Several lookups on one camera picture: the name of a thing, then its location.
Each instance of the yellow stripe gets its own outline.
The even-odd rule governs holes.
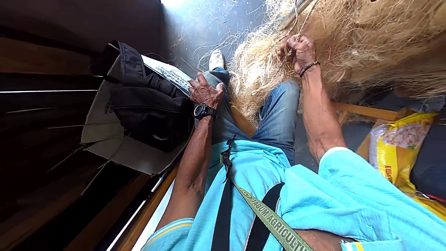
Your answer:
[[[147,246],[147,245],[149,245],[150,243],[152,243],[154,240],[156,240],[156,239],[158,239],[159,237],[161,237],[163,234],[166,234],[166,233],[168,233],[169,231],[172,231],[172,230],[177,229],[177,228],[182,227],[182,226],[192,226],[192,223],[181,224],[181,225],[175,226],[175,227],[173,227],[173,228],[169,228],[169,229],[164,230],[164,232],[162,232],[161,234],[159,234],[157,237],[153,238],[149,243],[145,244],[145,245],[144,245],[144,248],[145,248],[145,246]]]
[[[362,244],[360,242],[355,242],[355,245],[358,251],[364,251],[364,249],[362,248]]]

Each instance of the black wristwatch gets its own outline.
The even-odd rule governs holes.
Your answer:
[[[212,116],[214,118],[214,120],[216,120],[217,119],[217,111],[214,108],[201,103],[201,104],[197,105],[197,107],[195,107],[194,117],[197,119],[202,119],[205,116]]]

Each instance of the white sneaker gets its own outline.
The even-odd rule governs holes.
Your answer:
[[[217,67],[224,69],[223,52],[219,49],[214,50],[209,58],[209,70],[214,70]]]

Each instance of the black backpack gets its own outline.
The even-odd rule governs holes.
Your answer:
[[[172,83],[146,67],[140,53],[124,43],[114,41],[107,46],[105,68],[110,69],[116,56],[120,57],[120,77],[108,76],[106,80],[122,84],[112,89],[110,101],[124,133],[159,150],[172,151],[190,136],[194,104]]]

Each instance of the concrete floor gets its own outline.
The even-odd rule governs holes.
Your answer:
[[[197,67],[199,58],[215,48],[232,33],[250,31],[260,25],[264,19],[262,0],[161,0],[165,20],[165,44],[167,49],[161,52],[163,58],[194,78],[203,67]],[[222,49],[226,59],[230,59],[237,48],[236,44]],[[345,125],[343,128],[347,145],[352,150],[363,141],[371,126],[366,124]],[[318,171],[316,161],[310,154],[303,125],[303,119],[297,118],[295,131],[296,164]]]
[[[214,49],[213,45],[223,41],[229,31],[237,33],[251,30],[260,25],[264,18],[262,0],[161,2],[164,7],[165,36],[168,44],[168,49],[163,55],[170,64],[180,68],[190,77],[195,77],[199,71],[199,57]],[[228,44],[222,49],[226,59],[232,57],[231,51],[236,47],[236,44]]]

